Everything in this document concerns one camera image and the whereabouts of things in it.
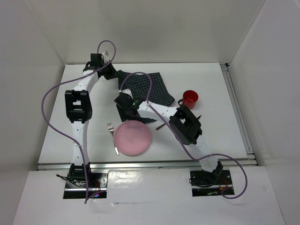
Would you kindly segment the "dark checkered cloth napkin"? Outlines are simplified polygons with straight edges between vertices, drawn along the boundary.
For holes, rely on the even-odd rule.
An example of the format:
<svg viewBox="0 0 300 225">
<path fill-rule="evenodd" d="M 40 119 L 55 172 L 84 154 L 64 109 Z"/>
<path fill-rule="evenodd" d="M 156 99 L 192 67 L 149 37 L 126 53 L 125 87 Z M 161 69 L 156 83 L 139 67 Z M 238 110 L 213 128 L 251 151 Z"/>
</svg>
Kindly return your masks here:
<svg viewBox="0 0 300 225">
<path fill-rule="evenodd" d="M 150 102 L 163 106 L 171 106 L 175 99 L 169 94 L 162 76 L 159 72 L 148 75 L 132 75 L 122 70 L 118 71 L 119 90 L 130 89 L 133 101 L 149 100 Z M 142 123 L 148 124 L 155 122 L 151 118 L 142 118 Z"/>
</svg>

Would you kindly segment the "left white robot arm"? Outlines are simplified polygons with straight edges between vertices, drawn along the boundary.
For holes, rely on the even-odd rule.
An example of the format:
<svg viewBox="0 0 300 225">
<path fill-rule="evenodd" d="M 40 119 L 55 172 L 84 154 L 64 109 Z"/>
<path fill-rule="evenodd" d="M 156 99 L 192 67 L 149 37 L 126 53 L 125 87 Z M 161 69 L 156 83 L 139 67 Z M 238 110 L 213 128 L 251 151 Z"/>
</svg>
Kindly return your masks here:
<svg viewBox="0 0 300 225">
<path fill-rule="evenodd" d="M 65 91 L 66 115 L 71 122 L 73 138 L 73 158 L 68 176 L 82 187 L 92 183 L 90 160 L 87 150 L 87 131 L 92 117 L 90 92 L 100 77 L 107 80 L 116 78 L 116 70 L 110 60 L 88 62 L 83 70 L 83 78 L 72 89 Z"/>
</svg>

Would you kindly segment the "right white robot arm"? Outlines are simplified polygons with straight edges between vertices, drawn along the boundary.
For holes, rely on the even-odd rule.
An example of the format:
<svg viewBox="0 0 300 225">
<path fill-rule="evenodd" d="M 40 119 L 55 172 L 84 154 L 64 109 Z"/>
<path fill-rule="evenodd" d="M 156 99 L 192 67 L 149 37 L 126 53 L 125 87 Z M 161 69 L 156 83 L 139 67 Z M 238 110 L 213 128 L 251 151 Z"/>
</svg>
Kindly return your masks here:
<svg viewBox="0 0 300 225">
<path fill-rule="evenodd" d="M 216 156 L 213 156 L 203 137 L 199 119 L 187 106 L 159 105 L 140 97 L 133 99 L 126 93 L 120 93 L 114 102 L 123 122 L 141 121 L 146 118 L 165 123 L 188 156 L 200 162 L 205 180 L 212 185 L 220 180 L 223 165 Z"/>
</svg>

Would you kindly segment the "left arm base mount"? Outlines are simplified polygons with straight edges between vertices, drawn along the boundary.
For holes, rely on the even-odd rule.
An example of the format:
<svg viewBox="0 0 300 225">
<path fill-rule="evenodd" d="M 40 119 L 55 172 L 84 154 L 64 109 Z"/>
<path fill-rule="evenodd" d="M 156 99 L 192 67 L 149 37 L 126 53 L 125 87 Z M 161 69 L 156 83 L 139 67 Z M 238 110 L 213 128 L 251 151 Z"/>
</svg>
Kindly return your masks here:
<svg viewBox="0 0 300 225">
<path fill-rule="evenodd" d="M 70 175 L 56 176 L 65 181 L 63 199 L 85 199 L 86 181 L 85 178 L 72 180 Z M 88 184 L 88 197 L 101 199 L 107 197 L 108 172 L 92 173 Z"/>
</svg>

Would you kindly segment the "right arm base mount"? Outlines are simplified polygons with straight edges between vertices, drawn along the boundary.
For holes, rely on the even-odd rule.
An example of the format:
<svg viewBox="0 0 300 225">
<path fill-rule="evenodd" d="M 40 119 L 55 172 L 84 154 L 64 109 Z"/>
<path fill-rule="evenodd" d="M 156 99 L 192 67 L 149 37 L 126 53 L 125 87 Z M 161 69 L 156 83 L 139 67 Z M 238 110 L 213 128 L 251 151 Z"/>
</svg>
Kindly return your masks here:
<svg viewBox="0 0 300 225">
<path fill-rule="evenodd" d="M 234 195 L 233 182 L 229 170 L 223 170 L 217 180 L 209 179 L 205 171 L 190 171 L 189 183 L 192 196 Z"/>
</svg>

